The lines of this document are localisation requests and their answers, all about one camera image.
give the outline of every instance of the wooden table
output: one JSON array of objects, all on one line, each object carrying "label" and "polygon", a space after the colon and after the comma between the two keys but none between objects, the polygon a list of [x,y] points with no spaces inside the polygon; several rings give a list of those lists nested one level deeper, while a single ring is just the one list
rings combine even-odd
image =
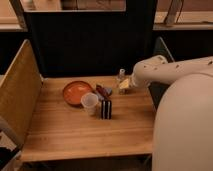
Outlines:
[{"label": "wooden table", "polygon": [[[62,97],[66,84],[83,80],[111,87],[112,119],[88,116]],[[24,144],[23,162],[152,153],[155,109],[148,89],[119,95],[115,76],[47,78]]]}]

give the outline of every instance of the cardboard panel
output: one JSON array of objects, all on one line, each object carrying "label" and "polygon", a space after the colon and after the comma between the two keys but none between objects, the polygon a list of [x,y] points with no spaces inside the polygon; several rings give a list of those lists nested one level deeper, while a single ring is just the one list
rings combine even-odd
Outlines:
[{"label": "cardboard panel", "polygon": [[32,47],[22,44],[0,85],[0,129],[21,147],[42,82]]}]

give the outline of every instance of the orange bowl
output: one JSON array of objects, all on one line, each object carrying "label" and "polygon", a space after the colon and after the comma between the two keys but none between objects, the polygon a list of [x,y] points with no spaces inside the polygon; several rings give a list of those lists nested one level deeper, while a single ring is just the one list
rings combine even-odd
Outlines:
[{"label": "orange bowl", "polygon": [[93,89],[89,83],[84,81],[73,81],[64,87],[63,97],[68,104],[79,106],[81,105],[81,97],[92,91]]}]

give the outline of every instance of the small cup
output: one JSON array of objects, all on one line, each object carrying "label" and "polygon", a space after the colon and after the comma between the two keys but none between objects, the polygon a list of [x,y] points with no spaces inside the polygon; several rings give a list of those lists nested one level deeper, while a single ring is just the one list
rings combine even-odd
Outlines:
[{"label": "small cup", "polygon": [[94,115],[97,110],[98,96],[94,93],[86,93],[81,97],[81,104],[89,115]]}]

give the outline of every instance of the black backdrop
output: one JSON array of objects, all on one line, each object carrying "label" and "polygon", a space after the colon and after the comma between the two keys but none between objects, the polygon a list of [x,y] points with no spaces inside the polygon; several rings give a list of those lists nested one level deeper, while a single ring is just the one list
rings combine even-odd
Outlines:
[{"label": "black backdrop", "polygon": [[156,0],[126,0],[126,12],[26,12],[44,77],[116,74],[151,54]]}]

